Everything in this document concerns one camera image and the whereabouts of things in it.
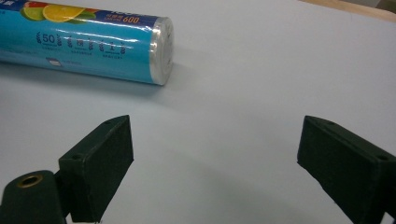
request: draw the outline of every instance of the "wooden surface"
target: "wooden surface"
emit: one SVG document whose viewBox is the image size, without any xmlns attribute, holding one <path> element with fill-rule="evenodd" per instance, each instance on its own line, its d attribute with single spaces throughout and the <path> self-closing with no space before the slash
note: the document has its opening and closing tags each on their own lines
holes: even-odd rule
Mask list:
<svg viewBox="0 0 396 224">
<path fill-rule="evenodd" d="M 324 7 L 332 7 L 339 10 L 344 10 L 385 21 L 396 22 L 396 14 L 383 9 L 365 7 L 365 6 L 352 4 L 344 1 L 338 1 L 338 0 L 301 0 L 301 1 L 311 4 L 316 4 L 319 6 L 324 6 Z"/>
</svg>

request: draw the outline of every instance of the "brass insert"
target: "brass insert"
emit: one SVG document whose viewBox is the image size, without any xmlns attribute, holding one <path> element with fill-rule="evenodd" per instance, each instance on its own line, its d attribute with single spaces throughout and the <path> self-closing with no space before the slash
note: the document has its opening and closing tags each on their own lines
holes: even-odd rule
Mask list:
<svg viewBox="0 0 396 224">
<path fill-rule="evenodd" d="M 21 189 L 27 189 L 40 183 L 42 180 L 42 175 L 28 175 L 24 177 L 20 182 L 18 182 L 17 186 Z"/>
</svg>

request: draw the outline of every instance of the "cling film roll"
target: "cling film roll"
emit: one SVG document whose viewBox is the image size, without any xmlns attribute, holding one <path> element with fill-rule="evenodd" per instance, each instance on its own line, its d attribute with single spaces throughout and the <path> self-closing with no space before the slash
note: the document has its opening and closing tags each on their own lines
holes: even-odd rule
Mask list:
<svg viewBox="0 0 396 224">
<path fill-rule="evenodd" d="M 0 61 L 163 85 L 172 71 L 169 18 L 0 0 Z"/>
</svg>

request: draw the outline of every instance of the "lemon image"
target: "lemon image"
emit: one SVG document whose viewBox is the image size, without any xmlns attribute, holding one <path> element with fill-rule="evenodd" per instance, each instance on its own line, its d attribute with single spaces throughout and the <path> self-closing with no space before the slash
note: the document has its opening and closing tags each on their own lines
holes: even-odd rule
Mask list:
<svg viewBox="0 0 396 224">
<path fill-rule="evenodd" d="M 46 19 L 43 16 L 43 7 L 23 7 L 21 14 L 29 21 L 43 21 Z"/>
<path fill-rule="evenodd" d="M 48 5 L 43 9 L 43 16 L 53 22 L 64 22 L 73 20 L 85 7 L 67 7 L 61 5 Z"/>
<path fill-rule="evenodd" d="M 78 16 L 76 16 L 73 20 L 67 21 L 72 24 L 84 24 L 87 23 L 87 20 L 95 19 L 96 15 L 85 10 L 81 12 Z"/>
</svg>

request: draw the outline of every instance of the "white table surface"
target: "white table surface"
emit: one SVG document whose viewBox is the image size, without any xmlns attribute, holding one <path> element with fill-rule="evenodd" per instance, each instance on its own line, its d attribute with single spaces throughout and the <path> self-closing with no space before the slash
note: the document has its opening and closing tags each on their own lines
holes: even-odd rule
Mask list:
<svg viewBox="0 0 396 224">
<path fill-rule="evenodd" d="M 105 224 L 351 223 L 296 163 L 304 115 L 396 154 L 394 23 L 294 0 L 51 2 L 170 17 L 174 70 L 159 87 L 0 63 L 1 189 L 128 114 Z"/>
</svg>

